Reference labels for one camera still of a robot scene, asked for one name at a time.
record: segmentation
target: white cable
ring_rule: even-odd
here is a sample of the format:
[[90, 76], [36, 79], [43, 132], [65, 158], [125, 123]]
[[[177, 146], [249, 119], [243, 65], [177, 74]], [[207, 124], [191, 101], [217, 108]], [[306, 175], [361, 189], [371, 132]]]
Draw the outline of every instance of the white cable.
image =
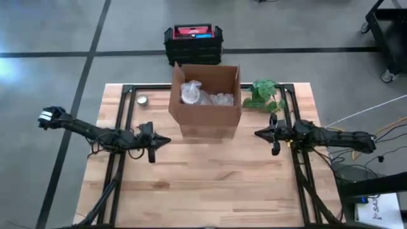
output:
[[325, 127], [330, 127], [330, 126], [332, 126], [332, 125], [335, 125], [335, 124], [337, 124], [337, 123], [340, 123], [340, 122], [343, 121], [343, 120], [347, 120], [348, 118], [351, 118], [351, 117], [353, 117], [353, 116], [360, 115], [360, 114], [365, 113], [365, 112], [367, 112], [367, 111], [370, 111], [370, 110], [372, 110], [372, 109], [379, 108], [379, 107], [381, 107], [382, 105], [386, 105], [386, 104], [388, 104], [388, 103], [397, 101], [397, 100], [402, 99], [402, 98], [405, 98], [405, 97], [407, 97], [407, 95], [402, 95], [402, 96], [400, 96], [400, 97], [398, 97], [398, 98], [392, 99], [392, 100], [387, 101], [387, 102], [384, 102], [384, 103], [382, 103], [382, 104], [375, 105], [375, 106], [373, 106], [373, 107], [371, 107], [371, 108], [368, 108], [368, 109], [365, 109], [365, 110], [363, 110], [363, 111], [354, 113], [354, 114], [349, 115], [349, 116], [347, 116], [347, 117], [344, 117], [344, 118], [342, 118], [341, 120], [334, 121], [333, 123], [331, 123], [331, 124], [329, 124], [329, 125], [326, 125]]

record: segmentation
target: caster wheel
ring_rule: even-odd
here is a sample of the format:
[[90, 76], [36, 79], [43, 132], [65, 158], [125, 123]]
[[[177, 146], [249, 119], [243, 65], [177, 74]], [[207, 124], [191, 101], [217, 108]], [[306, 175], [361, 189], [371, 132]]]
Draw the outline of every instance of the caster wheel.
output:
[[362, 27], [361, 27], [361, 33], [365, 34], [365, 33], [369, 32], [369, 31], [370, 31], [369, 24], [367, 22], [363, 23]]
[[382, 73], [380, 78], [384, 83], [390, 83], [393, 82], [393, 80], [395, 80], [396, 76], [390, 73], [389, 70], [386, 70], [384, 73]]

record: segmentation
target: black storage crate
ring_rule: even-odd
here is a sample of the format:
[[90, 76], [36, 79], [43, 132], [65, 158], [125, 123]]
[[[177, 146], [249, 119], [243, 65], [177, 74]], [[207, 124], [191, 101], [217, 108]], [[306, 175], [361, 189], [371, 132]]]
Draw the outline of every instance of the black storage crate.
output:
[[[211, 24], [176, 25], [177, 27], [211, 26]], [[165, 51], [169, 64], [218, 64], [222, 56], [222, 30], [215, 26], [213, 38], [174, 39], [173, 28], [168, 28], [164, 35]]]

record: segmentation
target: blue label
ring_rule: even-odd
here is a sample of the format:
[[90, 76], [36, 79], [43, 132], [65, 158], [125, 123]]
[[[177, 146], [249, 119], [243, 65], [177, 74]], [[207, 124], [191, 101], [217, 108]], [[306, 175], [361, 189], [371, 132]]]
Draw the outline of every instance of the blue label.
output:
[[211, 38], [211, 34], [197, 34], [196, 38]]

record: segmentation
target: concrete floor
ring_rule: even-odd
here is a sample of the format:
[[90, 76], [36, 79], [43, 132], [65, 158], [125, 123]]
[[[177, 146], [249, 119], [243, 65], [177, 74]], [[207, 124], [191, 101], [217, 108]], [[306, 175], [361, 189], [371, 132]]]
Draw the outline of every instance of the concrete floor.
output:
[[[98, 51], [162, 50], [163, 32], [174, 24], [208, 22], [224, 30], [225, 48], [329, 48], [374, 46], [360, 25], [375, 0], [112, 0]], [[0, 1], [0, 56], [18, 52], [87, 52], [104, 0]], [[392, 1], [383, 7], [393, 8]], [[86, 57], [0, 58], [0, 228], [34, 228], [50, 180], [62, 130], [44, 132], [37, 117], [45, 106], [69, 110]], [[407, 78], [385, 84], [380, 53], [274, 53], [223, 55], [240, 64], [242, 81], [271, 78], [311, 82], [319, 116], [328, 125], [358, 111], [405, 95]], [[95, 57], [78, 118], [95, 123], [105, 83], [171, 81], [165, 56]], [[337, 127], [376, 132], [407, 116], [407, 98], [349, 118]], [[85, 171], [86, 141], [73, 135], [47, 228], [70, 225]], [[372, 156], [404, 145], [406, 137], [383, 143]], [[403, 172], [407, 149], [370, 168]], [[401, 195], [401, 205], [407, 198]]]

